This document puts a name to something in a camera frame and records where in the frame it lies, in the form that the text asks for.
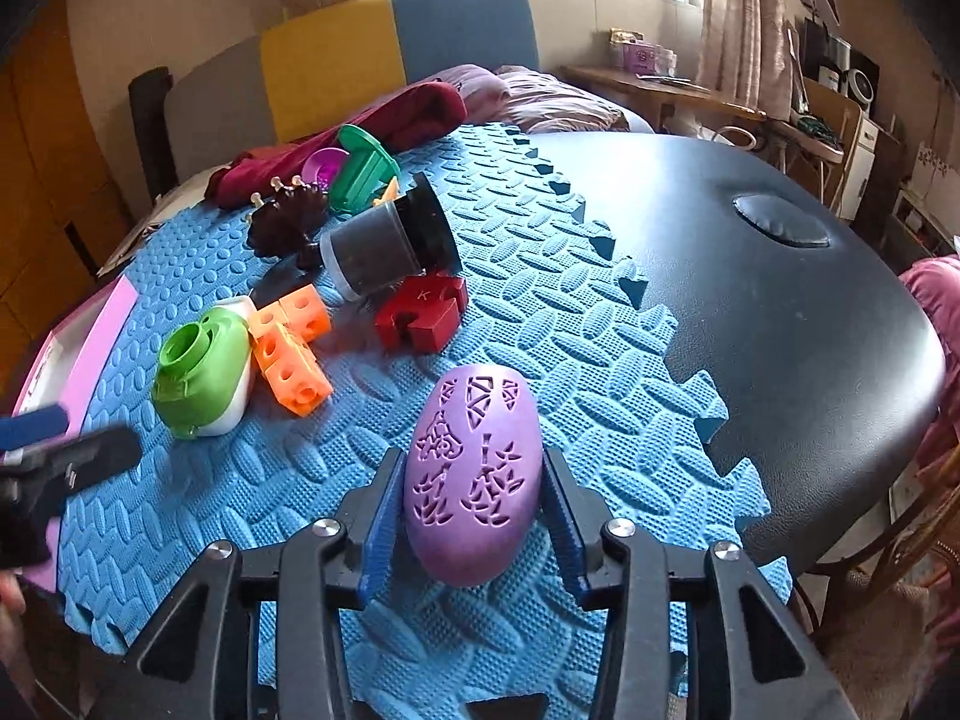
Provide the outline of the green and white toy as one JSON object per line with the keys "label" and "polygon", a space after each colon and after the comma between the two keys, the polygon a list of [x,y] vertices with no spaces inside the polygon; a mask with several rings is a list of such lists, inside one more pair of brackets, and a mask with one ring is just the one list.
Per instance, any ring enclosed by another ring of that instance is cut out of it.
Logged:
{"label": "green and white toy", "polygon": [[151,403],[176,439],[223,436],[238,426],[254,382],[247,327],[254,312],[247,296],[218,301],[161,346]]}

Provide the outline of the orange linked cube blocks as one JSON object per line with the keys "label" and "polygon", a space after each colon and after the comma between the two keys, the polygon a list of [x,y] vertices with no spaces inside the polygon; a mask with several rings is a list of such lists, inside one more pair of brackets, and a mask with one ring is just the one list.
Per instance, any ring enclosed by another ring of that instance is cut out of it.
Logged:
{"label": "orange linked cube blocks", "polygon": [[334,393],[309,346],[332,330],[327,307],[312,284],[256,310],[247,328],[260,373],[286,410],[306,418]]}

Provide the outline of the red puzzle piece block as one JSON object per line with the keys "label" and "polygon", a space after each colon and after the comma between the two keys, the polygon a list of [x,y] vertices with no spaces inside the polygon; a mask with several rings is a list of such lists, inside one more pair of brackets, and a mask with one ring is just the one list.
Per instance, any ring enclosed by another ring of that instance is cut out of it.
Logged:
{"label": "red puzzle piece block", "polygon": [[379,307],[377,338],[387,351],[438,355],[459,330],[469,304],[467,282],[446,273],[408,277]]}

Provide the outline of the green flanged plastic spool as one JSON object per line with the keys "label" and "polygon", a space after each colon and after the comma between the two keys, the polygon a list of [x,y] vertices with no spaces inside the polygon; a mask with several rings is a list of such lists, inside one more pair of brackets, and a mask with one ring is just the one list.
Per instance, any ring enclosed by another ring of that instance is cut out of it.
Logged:
{"label": "green flanged plastic spool", "polygon": [[337,215],[356,215],[370,208],[392,177],[400,177],[400,167],[381,142],[358,125],[345,124],[340,129],[338,146],[350,158],[327,192],[329,206]]}

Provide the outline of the magenta plastic spool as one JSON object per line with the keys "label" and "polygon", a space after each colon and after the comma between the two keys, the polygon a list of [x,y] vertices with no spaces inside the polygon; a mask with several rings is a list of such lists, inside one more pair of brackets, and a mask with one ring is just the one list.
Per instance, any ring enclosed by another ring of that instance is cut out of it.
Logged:
{"label": "magenta plastic spool", "polygon": [[316,149],[302,165],[301,176],[305,184],[317,185],[320,190],[329,190],[347,164],[350,154],[338,146]]}

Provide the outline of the pink rimmed white tray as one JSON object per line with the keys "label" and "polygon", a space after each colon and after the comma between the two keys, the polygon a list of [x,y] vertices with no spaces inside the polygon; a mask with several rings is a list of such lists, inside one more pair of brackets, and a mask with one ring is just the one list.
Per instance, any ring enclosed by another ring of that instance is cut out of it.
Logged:
{"label": "pink rimmed white tray", "polygon": [[[138,297],[139,291],[132,281],[127,277],[116,278],[50,330],[41,351],[32,361],[14,404],[13,416],[59,405],[67,415],[67,427],[60,436],[43,439],[24,449],[3,452],[2,472],[20,466],[25,454],[47,449],[48,445],[59,442],[70,442],[80,435],[99,377],[106,370],[110,353],[117,351],[116,344]],[[101,444],[104,447],[99,454],[89,455],[88,452],[80,457],[80,460],[91,460],[91,463],[83,470],[76,470],[75,489],[68,489],[67,496],[86,491],[93,484],[132,470],[137,465],[139,459],[133,455],[133,439]],[[49,559],[39,566],[20,571],[23,580],[41,592],[57,592],[62,517],[64,515],[56,515],[47,524]]]}

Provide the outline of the blue foam puzzle mat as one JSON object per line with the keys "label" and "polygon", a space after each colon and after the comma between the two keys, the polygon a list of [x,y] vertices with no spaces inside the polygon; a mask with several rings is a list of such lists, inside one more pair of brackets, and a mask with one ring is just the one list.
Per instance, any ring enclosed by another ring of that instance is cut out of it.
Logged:
{"label": "blue foam puzzle mat", "polygon": [[[771,504],[752,460],[718,473],[706,441],[729,418],[708,372],[677,382],[665,364],[677,319],[635,307],[646,288],[631,255],[604,259],[583,200],[516,128],[461,128],[400,156],[402,181],[438,190],[469,288],[466,320],[436,355],[387,355],[373,301],[345,304],[320,277],[337,322],[316,355],[334,393],[307,418],[257,377],[231,433],[178,440],[149,399],[161,341],[218,299],[249,294],[270,263],[245,245],[249,211],[202,203],[178,213],[124,271],[139,297],[89,402],[85,431],[127,422],[142,438],[132,472],[74,497],[59,544],[65,622],[124,653],[202,548],[285,541],[370,483],[389,445],[407,447],[436,381],[460,364],[523,374],[545,444],[617,517],[688,548],[740,530]],[[566,593],[547,530],[478,589],[431,582],[405,544],[368,608],[342,616],[350,686],[384,718],[466,718],[466,704],[543,694],[545,718],[586,718],[605,614]]]}

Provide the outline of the black and clear jar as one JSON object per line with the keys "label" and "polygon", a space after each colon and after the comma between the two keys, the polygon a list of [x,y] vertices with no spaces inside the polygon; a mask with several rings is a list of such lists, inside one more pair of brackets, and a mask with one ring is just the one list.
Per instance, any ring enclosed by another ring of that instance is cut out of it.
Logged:
{"label": "black and clear jar", "polygon": [[448,216],[423,172],[413,176],[413,187],[398,199],[325,231],[319,252],[334,288],[352,302],[407,277],[462,270]]}

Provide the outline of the dark brown spiky toy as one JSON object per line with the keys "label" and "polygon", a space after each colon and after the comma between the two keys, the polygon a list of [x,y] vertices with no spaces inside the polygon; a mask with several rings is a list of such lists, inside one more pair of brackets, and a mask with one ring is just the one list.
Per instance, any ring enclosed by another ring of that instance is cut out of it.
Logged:
{"label": "dark brown spiky toy", "polygon": [[322,265],[314,234],[329,218],[329,195],[320,184],[295,176],[289,184],[280,177],[270,181],[274,195],[264,199],[251,193],[254,211],[249,215],[247,247],[261,259],[288,259],[302,271]]}

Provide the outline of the small orange plastic piece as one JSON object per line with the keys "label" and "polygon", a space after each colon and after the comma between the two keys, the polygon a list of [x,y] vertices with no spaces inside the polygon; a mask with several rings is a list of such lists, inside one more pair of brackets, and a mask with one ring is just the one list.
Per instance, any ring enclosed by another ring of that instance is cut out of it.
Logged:
{"label": "small orange plastic piece", "polygon": [[391,203],[398,197],[398,179],[397,177],[392,177],[392,179],[387,182],[386,188],[382,190],[381,195],[374,200],[373,205],[379,206],[384,205],[384,203]]}

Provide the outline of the pink bedding pillow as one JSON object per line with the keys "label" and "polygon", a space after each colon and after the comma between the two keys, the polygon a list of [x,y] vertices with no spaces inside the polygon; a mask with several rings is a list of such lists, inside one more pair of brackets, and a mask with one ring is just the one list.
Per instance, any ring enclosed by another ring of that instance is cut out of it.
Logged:
{"label": "pink bedding pillow", "polygon": [[509,124],[524,133],[628,132],[630,110],[522,65],[487,70],[473,64],[444,68],[432,80],[448,83],[464,101],[472,125]]}

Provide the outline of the dark red folded cloth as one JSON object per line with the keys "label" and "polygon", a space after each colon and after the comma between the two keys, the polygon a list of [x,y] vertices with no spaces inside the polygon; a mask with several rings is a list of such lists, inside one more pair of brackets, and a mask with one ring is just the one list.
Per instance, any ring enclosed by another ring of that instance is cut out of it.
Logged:
{"label": "dark red folded cloth", "polygon": [[446,137],[466,120],[466,103],[454,86],[436,80],[413,83],[342,124],[290,143],[243,151],[213,172],[203,199],[221,210],[236,210],[247,205],[254,192],[267,195],[274,177],[283,182],[295,176],[308,179],[304,168],[320,149],[342,148],[348,153],[379,149],[393,158]]}

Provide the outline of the wooden side desk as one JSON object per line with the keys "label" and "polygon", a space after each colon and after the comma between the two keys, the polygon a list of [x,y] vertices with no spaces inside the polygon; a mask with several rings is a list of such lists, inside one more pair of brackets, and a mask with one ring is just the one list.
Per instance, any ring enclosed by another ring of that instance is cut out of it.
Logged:
{"label": "wooden side desk", "polygon": [[789,122],[775,121],[763,110],[732,103],[716,91],[652,80],[645,82],[633,73],[613,68],[568,65],[562,68],[562,75],[568,82],[582,86],[587,91],[623,101],[628,109],[644,117],[658,132],[664,132],[667,122],[674,119],[675,115],[692,112],[700,119],[729,130],[740,127],[752,135],[761,133],[771,160],[775,161],[782,174],[788,174],[797,160],[805,161],[817,171],[817,197],[822,203],[825,203],[825,188],[830,172],[833,167],[843,164],[841,149],[805,135]]}

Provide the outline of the pink storage box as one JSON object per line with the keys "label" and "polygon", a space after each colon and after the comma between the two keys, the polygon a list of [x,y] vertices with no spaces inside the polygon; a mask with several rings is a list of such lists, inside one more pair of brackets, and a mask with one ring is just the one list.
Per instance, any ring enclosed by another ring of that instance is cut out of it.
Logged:
{"label": "pink storage box", "polygon": [[622,46],[623,70],[635,75],[658,75],[658,44],[640,41]]}

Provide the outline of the grey yellow blue headboard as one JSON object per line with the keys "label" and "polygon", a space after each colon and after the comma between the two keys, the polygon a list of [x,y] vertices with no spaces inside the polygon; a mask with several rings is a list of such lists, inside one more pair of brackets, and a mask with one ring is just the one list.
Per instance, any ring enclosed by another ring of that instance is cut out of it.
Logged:
{"label": "grey yellow blue headboard", "polygon": [[322,132],[446,68],[539,66],[529,0],[348,0],[285,21],[190,70],[164,98],[181,179]]}

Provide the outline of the pink window curtain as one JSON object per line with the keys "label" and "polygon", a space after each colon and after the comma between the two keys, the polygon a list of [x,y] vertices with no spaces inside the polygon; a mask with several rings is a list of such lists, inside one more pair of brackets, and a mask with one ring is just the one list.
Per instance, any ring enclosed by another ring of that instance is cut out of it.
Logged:
{"label": "pink window curtain", "polygon": [[787,121],[793,71],[784,0],[703,0],[697,83]]}

